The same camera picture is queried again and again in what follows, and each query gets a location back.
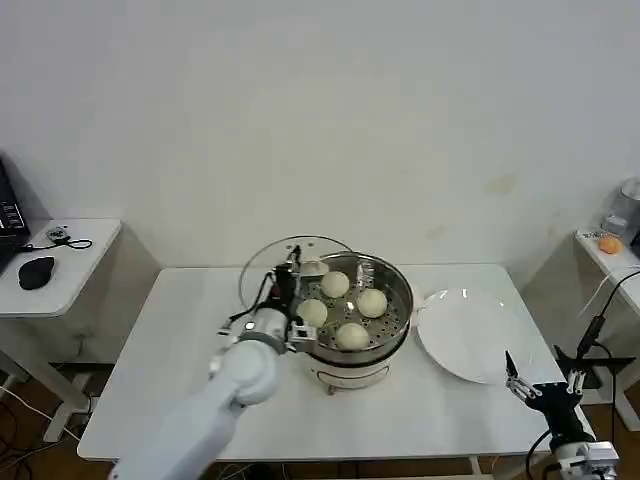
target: steamer basket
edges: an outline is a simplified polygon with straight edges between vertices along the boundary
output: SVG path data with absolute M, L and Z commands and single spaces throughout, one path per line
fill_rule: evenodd
M 318 328 L 318 341 L 309 355 L 327 365 L 361 368 L 389 358 L 402 345 L 409 331 L 413 311 L 413 295 L 409 282 L 400 271 L 381 258 L 357 252 L 338 252 L 321 257 L 330 271 L 349 277 L 351 287 L 341 298 L 329 298 L 320 289 L 321 277 L 303 277 L 300 299 L 322 301 L 329 315 Z M 377 288 L 387 297 L 387 311 L 379 318 L 364 317 L 356 307 L 360 292 Z M 369 346 L 364 350 L 342 350 L 336 344 L 336 332 L 345 323 L 358 323 L 369 333 Z

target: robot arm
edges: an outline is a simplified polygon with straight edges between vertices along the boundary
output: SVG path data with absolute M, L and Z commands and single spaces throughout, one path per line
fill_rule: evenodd
M 576 415 L 585 373 L 571 370 L 567 382 L 532 385 L 518 375 L 506 352 L 507 387 L 527 407 L 545 416 L 555 469 L 565 480 L 615 480 L 618 454 L 610 442 L 596 442 Z
M 137 451 L 118 462 L 111 480 L 197 479 L 229 443 L 245 408 L 274 394 L 278 357 L 315 340 L 315 329 L 290 313 L 296 269 L 295 259 L 278 265 L 267 299 L 258 304 L 259 293 L 251 309 L 231 317 L 221 334 L 228 335 L 233 321 L 251 315 L 232 346 L 211 361 L 204 390 L 177 405 Z
M 271 346 L 256 340 L 232 346 L 205 389 L 181 402 L 137 452 L 116 465 L 110 478 L 198 478 L 231 440 L 245 407 L 275 392 L 277 357 Z

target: table leg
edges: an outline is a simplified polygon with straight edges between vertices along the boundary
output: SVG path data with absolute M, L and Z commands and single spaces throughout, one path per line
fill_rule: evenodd
M 74 387 L 60 372 L 34 352 L 33 347 L 14 328 L 6 324 L 0 324 L 0 327 L 0 351 L 55 393 L 63 402 L 80 410 L 89 409 L 91 401 L 89 397 Z
M 26 382 L 29 379 L 29 374 L 2 352 L 0 352 L 0 370 L 21 382 Z
M 75 376 L 72 385 L 78 390 L 82 391 L 89 382 L 90 378 L 90 373 L 80 373 Z M 69 403 L 63 403 L 62 405 L 60 405 L 56 410 L 56 413 L 53 415 L 53 420 L 49 424 L 49 427 L 47 427 L 47 431 L 44 432 L 43 440 L 45 442 L 57 442 L 58 440 L 60 440 L 60 437 L 62 437 L 62 432 L 64 432 L 64 428 L 66 427 L 67 422 L 69 422 L 71 415 L 74 415 L 76 413 L 83 413 L 86 415 L 90 414 L 91 412 L 93 412 L 93 409 L 95 408 L 98 400 L 98 397 L 92 397 L 90 400 L 91 405 L 87 406 L 87 408 L 85 408 L 84 410 L 75 408 Z
M 585 390 L 580 405 L 601 405 L 611 403 L 613 398 L 613 377 L 606 367 L 595 367 L 594 373 L 602 382 L 602 387 L 598 390 Z M 630 432 L 640 431 L 640 417 L 633 409 L 626 396 L 624 383 L 618 382 L 616 385 L 616 410 L 622 419 L 625 427 Z

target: white plate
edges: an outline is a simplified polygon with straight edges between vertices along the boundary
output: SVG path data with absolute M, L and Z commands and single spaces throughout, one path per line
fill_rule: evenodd
M 418 336 L 429 355 L 465 380 L 506 380 L 505 350 L 526 362 L 519 319 L 498 299 L 477 289 L 451 288 L 432 295 L 418 313 Z

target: wall stain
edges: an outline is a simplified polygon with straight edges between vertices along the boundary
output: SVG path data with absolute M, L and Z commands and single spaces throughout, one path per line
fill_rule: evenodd
M 558 229 L 556 228 L 555 225 L 550 225 L 549 228 L 547 228 L 547 237 L 553 240 L 557 236 L 558 236 Z
M 518 175 L 515 173 L 505 173 L 494 177 L 484 184 L 484 192 L 489 195 L 509 195 L 518 183 Z
M 445 233 L 447 233 L 446 225 L 438 225 L 437 227 L 431 228 L 427 231 L 424 236 L 425 240 L 432 241 L 437 240 L 442 237 Z

